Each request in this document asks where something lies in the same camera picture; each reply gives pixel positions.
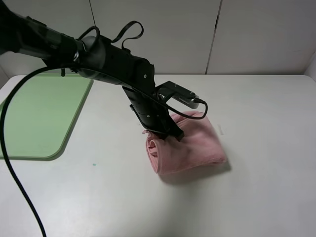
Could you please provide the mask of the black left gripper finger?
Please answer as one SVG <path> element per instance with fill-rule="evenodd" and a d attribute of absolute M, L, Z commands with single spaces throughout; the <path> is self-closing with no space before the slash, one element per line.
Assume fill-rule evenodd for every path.
<path fill-rule="evenodd" d="M 169 136 L 169 131 L 167 129 L 155 128 L 155 129 L 148 129 L 148 131 L 162 140 L 165 140 Z"/>
<path fill-rule="evenodd" d="M 181 141 L 184 137 L 184 131 L 174 123 L 171 125 L 168 135 L 174 137 L 177 141 Z"/>

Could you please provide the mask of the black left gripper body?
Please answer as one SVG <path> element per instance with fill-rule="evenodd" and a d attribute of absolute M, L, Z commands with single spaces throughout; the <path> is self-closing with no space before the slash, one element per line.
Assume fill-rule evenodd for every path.
<path fill-rule="evenodd" d="M 88 54 L 81 58 L 81 76 L 120 85 L 131 108 L 145 129 L 167 129 L 175 122 L 159 100 L 154 82 L 154 66 L 144 58 L 111 45 L 106 37 L 83 38 Z"/>

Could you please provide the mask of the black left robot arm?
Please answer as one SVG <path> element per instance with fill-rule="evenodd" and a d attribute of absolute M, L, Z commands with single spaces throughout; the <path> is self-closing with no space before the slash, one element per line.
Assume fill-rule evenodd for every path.
<path fill-rule="evenodd" d="M 40 58 L 51 69 L 68 68 L 80 76 L 119 85 L 142 126 L 161 139 L 184 132 L 169 115 L 155 86 L 154 66 L 100 34 L 75 39 L 0 5 L 0 51 Z"/>

